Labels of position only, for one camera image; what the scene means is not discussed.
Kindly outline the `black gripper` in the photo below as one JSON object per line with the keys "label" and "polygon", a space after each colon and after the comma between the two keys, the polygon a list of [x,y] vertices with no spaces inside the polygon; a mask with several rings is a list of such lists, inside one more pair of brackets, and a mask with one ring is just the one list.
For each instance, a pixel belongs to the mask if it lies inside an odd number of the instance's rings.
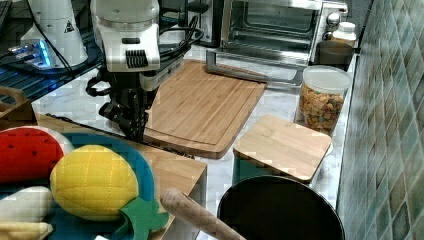
{"label": "black gripper", "polygon": [[[151,108],[158,92],[158,88],[143,89],[140,77],[136,72],[108,73],[113,103],[107,102],[99,110],[101,116],[116,123],[123,133],[130,130],[131,138],[138,142],[143,141],[148,120],[145,110]],[[131,115],[131,121],[124,112]]]}

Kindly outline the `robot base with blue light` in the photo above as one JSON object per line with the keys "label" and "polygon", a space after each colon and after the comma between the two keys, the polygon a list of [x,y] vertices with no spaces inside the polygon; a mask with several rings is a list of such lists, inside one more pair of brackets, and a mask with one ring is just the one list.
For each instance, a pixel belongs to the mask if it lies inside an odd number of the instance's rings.
{"label": "robot base with blue light", "polygon": [[83,43],[72,0],[1,0],[1,56],[49,74],[86,71],[98,59]]}

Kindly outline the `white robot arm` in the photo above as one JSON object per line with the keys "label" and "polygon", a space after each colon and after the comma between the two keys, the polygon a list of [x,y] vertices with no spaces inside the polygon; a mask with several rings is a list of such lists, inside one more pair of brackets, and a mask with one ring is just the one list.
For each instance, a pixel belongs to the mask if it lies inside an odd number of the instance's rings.
{"label": "white robot arm", "polygon": [[[90,10],[104,60],[86,91],[109,96],[99,114],[140,142],[159,86],[182,65],[183,54],[159,49],[158,0],[91,0]],[[99,92],[94,85],[101,81],[110,87]]]}

